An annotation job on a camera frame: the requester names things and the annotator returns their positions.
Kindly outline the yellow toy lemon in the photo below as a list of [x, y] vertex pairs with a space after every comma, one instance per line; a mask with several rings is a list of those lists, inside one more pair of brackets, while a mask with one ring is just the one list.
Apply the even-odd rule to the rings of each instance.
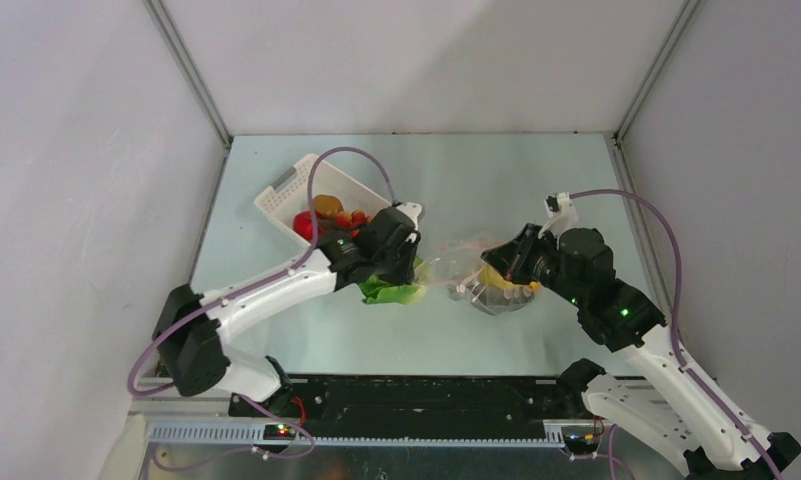
[[538, 282], [531, 282], [528, 285], [515, 284], [504, 279], [496, 270], [488, 265], [484, 265], [478, 275], [481, 285], [499, 290], [505, 297], [511, 298], [516, 295], [532, 296], [542, 289]]

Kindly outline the green toy lettuce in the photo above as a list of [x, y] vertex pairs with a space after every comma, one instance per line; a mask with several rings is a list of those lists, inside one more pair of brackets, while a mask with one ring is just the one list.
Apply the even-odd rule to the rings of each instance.
[[412, 305], [420, 302], [428, 292], [430, 268], [420, 257], [413, 262], [414, 277], [410, 284], [392, 285], [377, 276], [358, 285], [366, 305], [399, 304]]

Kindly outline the clear zip top bag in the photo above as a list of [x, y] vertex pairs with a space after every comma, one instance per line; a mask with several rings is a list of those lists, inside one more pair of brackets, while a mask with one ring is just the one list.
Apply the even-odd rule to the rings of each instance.
[[451, 240], [435, 247], [415, 266], [415, 281], [430, 292], [464, 302], [489, 315], [518, 311], [542, 293], [539, 283], [511, 283], [482, 259], [482, 253], [502, 241], [489, 234]]

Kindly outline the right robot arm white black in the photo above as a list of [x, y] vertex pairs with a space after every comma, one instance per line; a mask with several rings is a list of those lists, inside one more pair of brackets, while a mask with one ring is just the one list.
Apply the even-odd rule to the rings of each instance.
[[557, 402], [572, 418], [589, 412], [650, 446], [688, 479], [779, 479], [801, 445], [744, 414], [697, 362], [672, 344], [669, 323], [640, 290], [617, 276], [614, 254], [595, 229], [560, 236], [528, 224], [482, 260], [513, 284], [538, 283], [572, 303], [592, 341], [623, 359], [663, 397], [658, 407], [598, 364], [563, 372]]

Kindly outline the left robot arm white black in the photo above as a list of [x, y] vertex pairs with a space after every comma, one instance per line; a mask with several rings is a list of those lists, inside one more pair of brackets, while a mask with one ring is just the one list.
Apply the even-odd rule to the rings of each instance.
[[356, 236], [324, 234], [306, 258], [296, 258], [264, 279], [204, 293], [182, 285], [170, 292], [153, 342], [176, 391], [193, 397], [218, 389], [253, 400], [268, 416], [292, 403], [278, 361], [236, 349], [235, 339], [259, 322], [306, 300], [378, 278], [411, 284], [423, 207], [412, 202], [380, 210]]

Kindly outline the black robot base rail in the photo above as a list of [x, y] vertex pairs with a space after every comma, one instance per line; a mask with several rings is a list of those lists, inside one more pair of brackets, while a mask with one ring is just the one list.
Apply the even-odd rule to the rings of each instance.
[[611, 425], [556, 376], [293, 374], [269, 409], [332, 437], [529, 439], [561, 424], [592, 441]]

